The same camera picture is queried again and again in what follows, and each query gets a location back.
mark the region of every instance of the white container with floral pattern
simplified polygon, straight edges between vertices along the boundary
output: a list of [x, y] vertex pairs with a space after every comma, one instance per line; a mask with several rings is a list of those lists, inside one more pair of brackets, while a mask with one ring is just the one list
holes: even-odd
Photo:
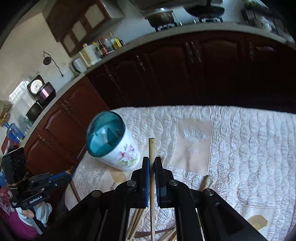
[[140, 161], [140, 152], [137, 143], [126, 126], [118, 145], [108, 154], [99, 157], [99, 159], [124, 172], [136, 167]]

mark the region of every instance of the metal screw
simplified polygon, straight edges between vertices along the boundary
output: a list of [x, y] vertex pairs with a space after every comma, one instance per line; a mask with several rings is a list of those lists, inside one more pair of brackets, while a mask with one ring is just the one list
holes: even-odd
[[175, 179], [172, 179], [172, 180], [169, 181], [169, 184], [170, 184], [171, 186], [177, 186], [177, 185], [178, 185], [178, 181], [175, 180]]
[[211, 188], [206, 188], [204, 190], [205, 194], [212, 196], [214, 194], [214, 191]]
[[100, 195], [101, 195], [101, 192], [98, 191], [98, 190], [95, 190], [95, 191], [93, 191], [93, 192], [91, 193], [91, 196], [92, 196], [92, 197], [99, 197]]
[[134, 181], [134, 180], [129, 180], [128, 183], [127, 183], [127, 185], [130, 186], [130, 187], [133, 187], [133, 186], [135, 186], [136, 184], [137, 184], [137, 183], [136, 183], [136, 181]]

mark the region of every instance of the blue gripper pad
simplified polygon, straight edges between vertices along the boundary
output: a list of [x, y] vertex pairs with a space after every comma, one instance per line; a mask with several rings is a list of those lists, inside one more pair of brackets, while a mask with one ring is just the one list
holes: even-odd
[[141, 192], [144, 195], [145, 199], [145, 207], [148, 206], [148, 196], [149, 196], [149, 170], [150, 170], [150, 163], [149, 158], [147, 156], [143, 157], [142, 169], [141, 169], [141, 176], [140, 176], [140, 185]]

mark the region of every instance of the stove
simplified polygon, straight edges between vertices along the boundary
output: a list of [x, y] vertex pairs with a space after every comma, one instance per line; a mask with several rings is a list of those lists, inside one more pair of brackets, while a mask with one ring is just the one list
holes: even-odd
[[184, 23], [169, 23], [169, 24], [165, 24], [165, 25], [162, 25], [162, 26], [159, 26], [157, 28], [155, 28], [155, 31], [158, 32], [158, 31], [161, 31], [161, 30], [166, 30], [166, 29], [169, 29], [169, 28], [174, 28], [174, 27], [178, 27], [178, 26], [185, 26], [185, 25], [192, 25], [192, 24], [199, 24], [199, 23], [222, 23], [223, 22], [223, 19], [222, 18], [197, 18], [197, 19], [194, 19], [193, 21], [191, 22], [184, 22]]

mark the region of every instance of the pot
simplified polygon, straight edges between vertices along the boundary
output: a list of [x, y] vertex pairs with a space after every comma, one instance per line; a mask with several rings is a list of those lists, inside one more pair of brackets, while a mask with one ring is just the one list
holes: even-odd
[[42, 112], [42, 108], [36, 101], [35, 104], [32, 105], [32, 107], [28, 110], [26, 116], [30, 121], [34, 122], [36, 121], [36, 119], [38, 118], [41, 112]]
[[148, 20], [150, 26], [153, 28], [175, 22], [175, 19], [173, 17], [173, 10], [164, 8], [147, 15], [145, 19]]
[[41, 88], [37, 92], [36, 98], [39, 104], [43, 108], [45, 108], [50, 103], [50, 101], [54, 99], [55, 96], [56, 96], [56, 91], [54, 87], [51, 85], [51, 83], [47, 82], [46, 84], [41, 86]]

